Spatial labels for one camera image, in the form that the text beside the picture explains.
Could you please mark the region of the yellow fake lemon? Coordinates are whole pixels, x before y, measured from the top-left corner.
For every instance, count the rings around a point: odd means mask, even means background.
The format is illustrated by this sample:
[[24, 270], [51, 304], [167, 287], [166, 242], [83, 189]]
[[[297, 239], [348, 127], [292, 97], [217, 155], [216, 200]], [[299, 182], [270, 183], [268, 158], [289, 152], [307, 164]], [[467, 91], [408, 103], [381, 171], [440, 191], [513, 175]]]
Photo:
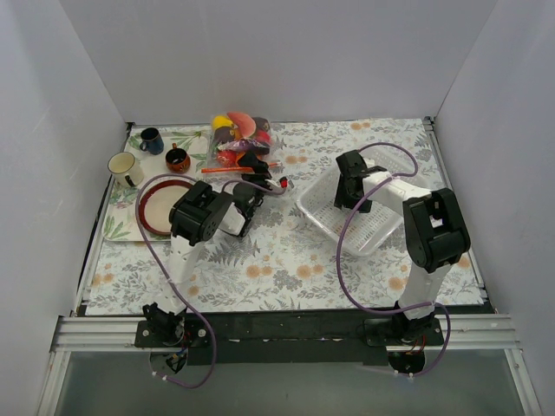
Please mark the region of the yellow fake lemon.
[[221, 127], [233, 128], [234, 123], [226, 115], [218, 114], [212, 119], [212, 130], [216, 131]]

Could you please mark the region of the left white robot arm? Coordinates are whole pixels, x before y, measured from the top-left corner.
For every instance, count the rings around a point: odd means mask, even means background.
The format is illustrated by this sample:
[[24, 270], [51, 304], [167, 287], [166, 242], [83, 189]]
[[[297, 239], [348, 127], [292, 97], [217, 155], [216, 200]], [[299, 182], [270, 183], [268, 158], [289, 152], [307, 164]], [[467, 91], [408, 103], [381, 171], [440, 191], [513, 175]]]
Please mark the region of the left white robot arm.
[[194, 272], [200, 252], [218, 230], [234, 237], [244, 236], [264, 196], [285, 193], [288, 179], [274, 180], [270, 166], [257, 160], [253, 153], [246, 154], [242, 167], [247, 171], [239, 179], [226, 181], [219, 191], [187, 175], [178, 180], [189, 188], [168, 214], [171, 242], [168, 263], [162, 263], [155, 250], [150, 250], [166, 278], [166, 294], [143, 307], [147, 323], [143, 335], [156, 337], [168, 347], [189, 342], [190, 332], [181, 314], [191, 305], [179, 286]]

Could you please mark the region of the red fake apple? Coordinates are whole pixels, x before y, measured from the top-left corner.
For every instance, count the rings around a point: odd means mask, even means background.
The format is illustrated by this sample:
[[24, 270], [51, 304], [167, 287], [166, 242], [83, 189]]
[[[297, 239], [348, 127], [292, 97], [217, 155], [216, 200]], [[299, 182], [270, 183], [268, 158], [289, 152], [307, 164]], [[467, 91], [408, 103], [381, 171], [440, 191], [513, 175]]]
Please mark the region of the red fake apple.
[[232, 150], [218, 151], [216, 160], [223, 167], [234, 167], [237, 164], [237, 154]]

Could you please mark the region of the clear zip top bag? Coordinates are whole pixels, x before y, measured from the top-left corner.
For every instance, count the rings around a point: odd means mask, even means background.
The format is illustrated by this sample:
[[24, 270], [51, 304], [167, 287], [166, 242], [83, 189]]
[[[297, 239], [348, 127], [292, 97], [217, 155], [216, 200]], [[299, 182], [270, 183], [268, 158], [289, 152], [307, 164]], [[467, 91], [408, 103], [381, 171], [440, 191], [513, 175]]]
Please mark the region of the clear zip top bag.
[[[259, 159], [268, 164], [269, 169], [281, 166], [274, 157], [278, 142], [274, 138], [271, 123], [265, 117], [242, 112], [228, 112], [223, 115], [234, 123], [234, 127], [221, 127], [213, 131], [211, 123], [206, 166], [201, 169], [202, 173], [250, 173], [250, 168], [238, 166], [238, 159], [247, 151], [257, 154]], [[216, 160], [217, 152], [224, 150], [232, 150], [237, 154], [237, 164], [234, 167], [223, 167]]]

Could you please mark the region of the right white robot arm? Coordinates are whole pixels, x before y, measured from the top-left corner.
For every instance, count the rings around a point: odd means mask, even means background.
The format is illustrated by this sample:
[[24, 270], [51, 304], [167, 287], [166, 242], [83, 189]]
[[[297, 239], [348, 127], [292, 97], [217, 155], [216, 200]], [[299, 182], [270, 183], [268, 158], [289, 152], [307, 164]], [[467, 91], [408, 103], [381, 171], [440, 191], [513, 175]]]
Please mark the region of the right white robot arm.
[[390, 172], [373, 166], [358, 150], [336, 158], [339, 180], [334, 205], [349, 216], [368, 213], [377, 202], [402, 216], [411, 258], [401, 297], [389, 310], [370, 310], [362, 327], [370, 345], [412, 344], [435, 329], [434, 311], [442, 282], [453, 265], [469, 251], [471, 241], [454, 192], [412, 185], [417, 174]]

